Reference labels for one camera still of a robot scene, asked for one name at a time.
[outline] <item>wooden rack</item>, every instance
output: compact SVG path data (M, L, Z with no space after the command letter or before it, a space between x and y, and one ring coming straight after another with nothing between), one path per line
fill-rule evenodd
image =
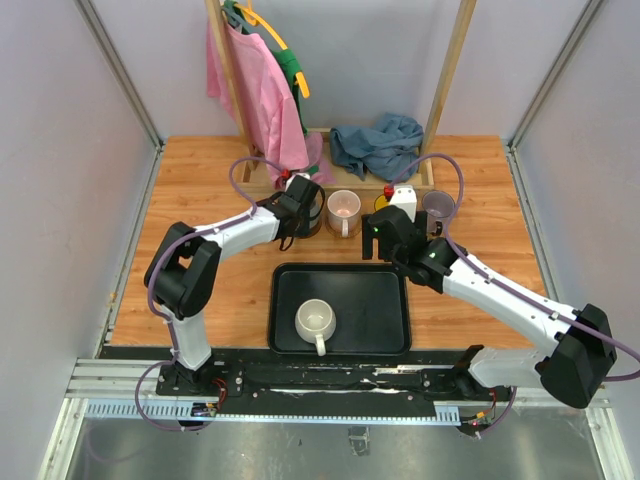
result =
M220 54L224 76L227 81L239 135L247 146L247 154L261 155L249 138L248 121L244 115L244 109L241 103L242 99L238 95L237 72L234 71L233 62L231 61L231 50L226 32L226 20L222 15L219 0L205 0L205 3L209 14L211 31L213 38L216 40L216 47ZM440 72L436 93L431 104L429 119L425 126L424 139L420 147L421 155L430 151L431 144L435 138L475 5L476 0L460 0L460 6L458 7L453 30L451 31L451 38L449 39L449 46ZM325 154L328 154L328 158L331 158L328 151L328 142L326 141L330 129L321 127L309 128L308 130L311 132L319 131L323 134L325 137ZM347 173L343 167L333 165L333 163L331 164L331 168L337 183L335 185L325 185L324 188L328 192L348 189L362 194L379 193L386 183L375 175L367 175L365 181L360 181L358 177ZM264 164L258 162L246 162L244 168L238 169L236 181L240 187L248 193L268 194L273 191L266 167ZM411 177L407 183L412 184L418 194L433 190L434 181L431 161L427 160L423 162L420 165L418 173Z

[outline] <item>gray wall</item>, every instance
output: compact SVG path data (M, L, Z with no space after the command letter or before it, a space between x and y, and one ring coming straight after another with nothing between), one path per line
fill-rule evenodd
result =
M164 136L234 134L205 95L204 0L93 0ZM428 118L458 0L256 0L299 57L308 126ZM585 0L479 1L439 133L508 137Z
M605 2L520 147L563 300L591 302L640 349L640 3ZM616 371L638 369L620 355ZM640 474L640 381L612 384Z
M30 479L153 156L72 1L3 2L0 65L0 465Z

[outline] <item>wooden surface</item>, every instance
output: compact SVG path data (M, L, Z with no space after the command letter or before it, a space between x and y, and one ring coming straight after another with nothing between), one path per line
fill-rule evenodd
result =
M166 147L133 268L125 289L112 344L168 345L162 321L146 305L142 277L172 223L223 220L248 205L229 186L228 167L246 151L237 137L172 137ZM497 137L436 137L432 151L457 159L466 178L465 198L451 226L454 239L484 263L543 292L518 198ZM433 163L436 188L457 195L453 168ZM371 202L363 201L370 209ZM218 269L206 308L207 337L216 346L265 346L273 270L281 263L359 262L360 236L334 238L323 227L313 238L296 240L285 253L275 243L235 255ZM408 284L414 348L527 347L518 333L460 300Z

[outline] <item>wooden post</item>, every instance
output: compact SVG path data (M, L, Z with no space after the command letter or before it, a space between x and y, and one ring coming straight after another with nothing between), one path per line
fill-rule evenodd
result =
M249 123L244 115L242 108L242 100L238 95L238 83L236 81L236 72L233 67L233 61L231 58L231 49L229 48L229 39L227 38L226 24L227 22L222 17L222 9L220 8L219 0L205 0L207 5L207 12L209 14L209 25L213 38L216 40L216 48L220 55L220 62L222 63L222 69L224 71L224 77L227 80L227 88L229 89L229 96L231 97L231 105L233 106L233 113L235 116L236 125L238 126L238 133L240 138L247 145L249 155L255 155L256 150L249 138Z
M447 101L449 87L451 87L453 74L458 66L458 59L460 58L462 45L464 45L464 39L467 36L467 30L469 30L469 24L471 23L471 17L475 6L476 0L460 0L456 23L453 25L451 39L449 40L449 47L447 48L447 55L444 58L442 71L440 72L440 79L438 80L438 86L436 88L436 94L433 97L433 103L431 104L429 120L427 121L427 125L424 129L424 139L422 140L422 147L420 148L421 155L429 152L429 147L431 147L431 143L436 136L436 130L438 130L442 110L444 109L444 104Z

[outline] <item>pink cloth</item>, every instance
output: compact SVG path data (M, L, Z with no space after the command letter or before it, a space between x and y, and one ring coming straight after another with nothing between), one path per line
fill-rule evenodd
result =
M227 25L232 61L238 74L238 94L249 123L249 137L265 158L289 170L318 165L313 176L320 183L335 183L329 164L322 155L320 133L305 138L300 117L287 81L264 40L257 33L243 35ZM224 109L234 117L224 71L207 28L207 94L220 99ZM276 184L278 171L268 167Z

